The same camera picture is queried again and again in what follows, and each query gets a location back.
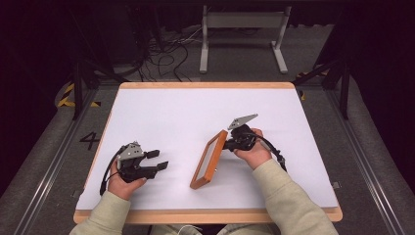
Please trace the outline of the aluminium floor rail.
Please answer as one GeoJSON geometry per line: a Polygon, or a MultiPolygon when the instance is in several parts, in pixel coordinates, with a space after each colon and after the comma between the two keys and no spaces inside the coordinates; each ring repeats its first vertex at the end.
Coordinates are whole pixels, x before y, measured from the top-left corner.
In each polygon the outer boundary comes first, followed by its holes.
{"type": "Polygon", "coordinates": [[[382,185],[380,184],[380,181],[375,175],[375,172],[370,165],[351,124],[344,118],[344,115],[341,112],[340,100],[337,98],[336,93],[334,91],[327,91],[326,96],[341,123],[349,145],[354,152],[354,159],[357,167],[362,174],[371,197],[378,208],[378,211],[384,221],[384,224],[387,226],[390,235],[407,235],[399,219],[397,218],[392,205],[386,196],[382,185]]]}
{"type": "Polygon", "coordinates": [[[49,192],[51,191],[53,184],[59,174],[59,171],[65,161],[69,146],[74,138],[74,135],[79,128],[83,118],[86,115],[87,110],[90,107],[90,103],[96,96],[96,90],[88,90],[85,93],[85,97],[81,100],[82,107],[77,114],[76,119],[72,119],[69,123],[69,127],[64,135],[64,138],[54,155],[53,160],[45,171],[40,183],[36,187],[36,191],[27,206],[19,225],[17,226],[13,235],[27,235],[28,231],[32,227],[35,219],[37,218],[42,206],[44,205],[49,192]]]}

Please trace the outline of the person's left hand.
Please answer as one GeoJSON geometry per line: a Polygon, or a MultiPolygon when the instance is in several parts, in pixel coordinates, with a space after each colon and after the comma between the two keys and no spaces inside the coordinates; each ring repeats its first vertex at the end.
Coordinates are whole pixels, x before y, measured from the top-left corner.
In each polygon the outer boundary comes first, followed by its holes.
{"type": "Polygon", "coordinates": [[[110,174],[108,191],[125,201],[128,201],[133,193],[147,182],[146,178],[139,178],[126,183],[118,174],[116,162],[112,163],[110,174]]]}

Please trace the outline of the wooden picture frame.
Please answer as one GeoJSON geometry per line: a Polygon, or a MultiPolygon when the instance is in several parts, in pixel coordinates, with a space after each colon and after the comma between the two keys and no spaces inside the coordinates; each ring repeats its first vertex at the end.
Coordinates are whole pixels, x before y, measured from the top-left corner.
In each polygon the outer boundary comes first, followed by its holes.
{"type": "Polygon", "coordinates": [[[207,142],[190,183],[192,189],[199,189],[212,181],[227,134],[221,130],[207,142]]]}

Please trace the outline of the white metal stand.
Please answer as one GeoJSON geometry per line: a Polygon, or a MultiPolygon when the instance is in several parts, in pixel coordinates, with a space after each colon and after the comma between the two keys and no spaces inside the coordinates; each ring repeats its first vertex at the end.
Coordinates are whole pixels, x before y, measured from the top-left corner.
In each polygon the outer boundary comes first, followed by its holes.
{"type": "Polygon", "coordinates": [[[278,36],[270,42],[270,46],[280,73],[286,74],[288,68],[282,55],[281,44],[291,10],[291,7],[286,7],[277,12],[212,12],[207,5],[204,5],[200,73],[208,72],[208,30],[210,28],[276,28],[278,36]]]}

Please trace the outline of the person's legs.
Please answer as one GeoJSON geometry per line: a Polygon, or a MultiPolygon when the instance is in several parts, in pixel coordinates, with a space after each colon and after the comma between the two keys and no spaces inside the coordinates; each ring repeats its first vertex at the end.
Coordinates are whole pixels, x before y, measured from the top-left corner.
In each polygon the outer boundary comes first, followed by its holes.
{"type": "Polygon", "coordinates": [[[153,225],[149,235],[279,235],[271,224],[164,224],[153,225]]]}

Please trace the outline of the black metal stand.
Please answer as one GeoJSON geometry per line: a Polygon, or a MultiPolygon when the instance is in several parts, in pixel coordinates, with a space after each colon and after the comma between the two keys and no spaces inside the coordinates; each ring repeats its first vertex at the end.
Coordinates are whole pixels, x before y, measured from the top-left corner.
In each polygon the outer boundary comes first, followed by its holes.
{"type": "Polygon", "coordinates": [[[68,12],[68,52],[73,70],[75,113],[77,119],[85,110],[86,104],[82,94],[82,87],[96,90],[101,79],[95,73],[98,71],[117,83],[127,79],[115,73],[110,60],[108,47],[99,27],[99,17],[90,5],[72,5],[66,7],[68,12]]]}
{"type": "Polygon", "coordinates": [[[292,83],[294,86],[301,85],[324,71],[327,73],[321,81],[321,85],[324,89],[333,90],[338,82],[341,83],[339,108],[343,118],[348,119],[347,104],[350,73],[346,61],[335,60],[318,66],[314,70],[294,79],[292,83]]]}

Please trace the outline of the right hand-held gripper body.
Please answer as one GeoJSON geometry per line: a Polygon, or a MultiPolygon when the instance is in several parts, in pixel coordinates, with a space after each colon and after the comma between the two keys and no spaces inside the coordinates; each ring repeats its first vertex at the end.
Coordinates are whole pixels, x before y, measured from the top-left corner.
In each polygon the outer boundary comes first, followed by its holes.
{"type": "Polygon", "coordinates": [[[236,117],[228,129],[231,131],[231,138],[236,142],[235,149],[249,151],[255,143],[255,134],[248,127],[248,122],[257,117],[257,114],[248,115],[244,117],[236,117]]]}

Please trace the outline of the dark equipment box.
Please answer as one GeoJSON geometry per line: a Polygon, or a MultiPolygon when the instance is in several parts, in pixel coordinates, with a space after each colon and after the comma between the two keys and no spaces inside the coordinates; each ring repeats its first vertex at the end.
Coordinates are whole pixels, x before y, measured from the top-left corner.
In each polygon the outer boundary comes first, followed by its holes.
{"type": "Polygon", "coordinates": [[[136,5],[101,5],[95,14],[112,64],[141,65],[152,37],[146,13],[136,5]]]}

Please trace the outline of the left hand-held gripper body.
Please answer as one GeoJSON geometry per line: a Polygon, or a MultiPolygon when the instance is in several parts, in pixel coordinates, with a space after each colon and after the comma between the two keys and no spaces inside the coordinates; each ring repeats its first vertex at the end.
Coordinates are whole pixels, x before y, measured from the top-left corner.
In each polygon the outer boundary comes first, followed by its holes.
{"type": "Polygon", "coordinates": [[[157,174],[155,166],[140,166],[145,160],[144,151],[137,142],[122,146],[117,155],[117,171],[127,183],[139,178],[154,179],[157,174]]]}

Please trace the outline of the person's right hand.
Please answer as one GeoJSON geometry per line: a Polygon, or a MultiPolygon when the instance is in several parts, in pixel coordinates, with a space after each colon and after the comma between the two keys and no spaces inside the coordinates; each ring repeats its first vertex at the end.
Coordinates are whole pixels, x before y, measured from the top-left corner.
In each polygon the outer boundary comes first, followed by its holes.
{"type": "Polygon", "coordinates": [[[244,160],[252,170],[272,159],[271,153],[261,144],[259,139],[255,140],[254,146],[249,151],[236,149],[234,154],[244,160]]]}

